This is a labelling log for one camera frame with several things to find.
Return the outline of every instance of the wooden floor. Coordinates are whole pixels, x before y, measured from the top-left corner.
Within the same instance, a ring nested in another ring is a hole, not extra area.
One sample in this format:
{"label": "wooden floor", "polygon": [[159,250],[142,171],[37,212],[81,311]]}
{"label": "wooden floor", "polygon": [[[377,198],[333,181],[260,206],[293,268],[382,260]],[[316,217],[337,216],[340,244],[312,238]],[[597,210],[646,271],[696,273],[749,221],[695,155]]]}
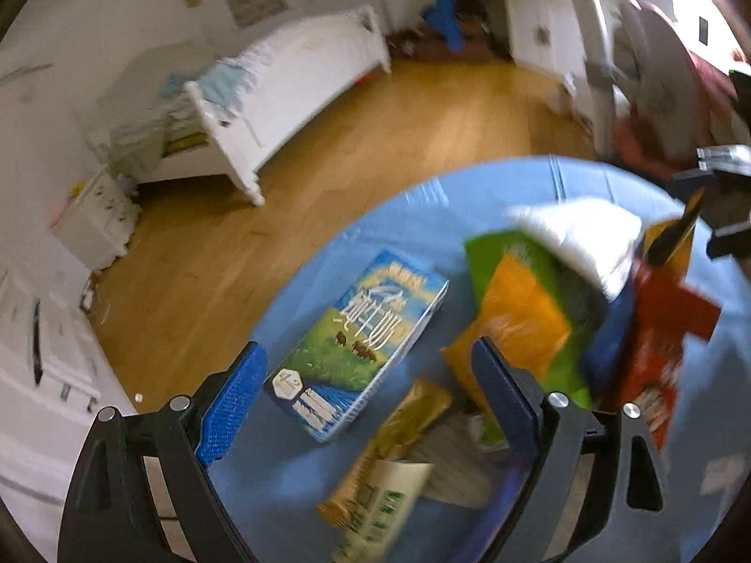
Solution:
{"label": "wooden floor", "polygon": [[395,62],[327,108],[262,169],[253,208],[226,178],[142,187],[129,254],[91,319],[140,411],[223,370],[298,267],[348,223],[430,176],[500,157],[591,158],[544,105],[554,84],[508,63]]}

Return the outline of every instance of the brown tube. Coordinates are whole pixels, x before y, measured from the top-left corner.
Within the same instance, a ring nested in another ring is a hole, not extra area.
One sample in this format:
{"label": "brown tube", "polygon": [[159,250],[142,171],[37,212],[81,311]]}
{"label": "brown tube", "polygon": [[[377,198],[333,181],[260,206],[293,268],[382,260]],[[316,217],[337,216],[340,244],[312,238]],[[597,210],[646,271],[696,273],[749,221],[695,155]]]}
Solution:
{"label": "brown tube", "polygon": [[351,502],[373,462],[377,459],[391,462],[401,458],[407,448],[417,442],[422,432],[451,405],[452,395],[445,389],[427,379],[416,379],[412,389],[370,439],[328,500],[318,505],[318,513],[324,520],[334,527],[347,527],[352,513]]}

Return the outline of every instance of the round table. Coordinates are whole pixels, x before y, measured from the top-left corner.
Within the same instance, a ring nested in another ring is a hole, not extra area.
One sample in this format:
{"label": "round table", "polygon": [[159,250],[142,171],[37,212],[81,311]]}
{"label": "round table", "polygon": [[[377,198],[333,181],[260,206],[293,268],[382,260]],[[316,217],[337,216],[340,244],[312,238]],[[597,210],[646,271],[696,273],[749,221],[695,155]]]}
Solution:
{"label": "round table", "polygon": [[[342,538],[315,506],[419,375],[457,389],[439,349],[472,321],[463,242],[511,226],[511,205],[605,198],[651,222],[682,212],[662,190],[619,169],[557,157],[504,160],[434,178],[407,190],[344,229],[277,296],[253,339],[269,367],[280,363],[324,308],[348,289],[383,248],[448,276],[442,309],[358,420],[335,442],[317,444],[260,394],[230,453],[209,471],[217,493],[261,563],[324,563]],[[706,543],[746,478],[751,451],[751,285],[735,261],[706,256],[700,223],[688,282],[722,305],[709,344],[686,341],[681,398],[666,447],[669,502],[683,560]],[[390,562],[446,562],[478,512],[421,500]]]}

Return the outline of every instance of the red package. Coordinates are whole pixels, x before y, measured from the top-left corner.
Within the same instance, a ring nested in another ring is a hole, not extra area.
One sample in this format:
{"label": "red package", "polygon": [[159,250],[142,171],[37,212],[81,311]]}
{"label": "red package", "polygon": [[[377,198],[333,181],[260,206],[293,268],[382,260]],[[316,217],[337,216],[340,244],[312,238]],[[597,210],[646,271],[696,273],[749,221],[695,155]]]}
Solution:
{"label": "red package", "polygon": [[621,365],[622,378],[607,406],[613,410],[634,402],[662,447],[677,401],[683,337],[692,334],[709,341],[721,309],[675,281],[665,269],[641,263],[635,282],[634,328]]}

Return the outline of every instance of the silver bolt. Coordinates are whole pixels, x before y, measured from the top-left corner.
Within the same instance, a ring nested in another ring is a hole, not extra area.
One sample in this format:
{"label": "silver bolt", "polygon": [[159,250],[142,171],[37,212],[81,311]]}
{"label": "silver bolt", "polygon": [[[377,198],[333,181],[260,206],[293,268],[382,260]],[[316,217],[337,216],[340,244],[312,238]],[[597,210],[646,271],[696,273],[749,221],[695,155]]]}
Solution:
{"label": "silver bolt", "polygon": [[96,416],[100,421],[110,421],[115,418],[115,409],[111,406],[105,406]]}
{"label": "silver bolt", "polygon": [[184,411],[190,406],[190,398],[187,396],[175,396],[170,400],[170,408],[173,411]]}
{"label": "silver bolt", "polygon": [[547,401],[555,408],[566,408],[568,406],[568,398],[566,397],[566,394],[560,392],[551,393],[547,397]]}
{"label": "silver bolt", "polygon": [[639,417],[641,417],[641,411],[639,410],[639,407],[632,402],[629,402],[628,404],[625,404],[623,406],[623,414],[631,419],[638,419]]}

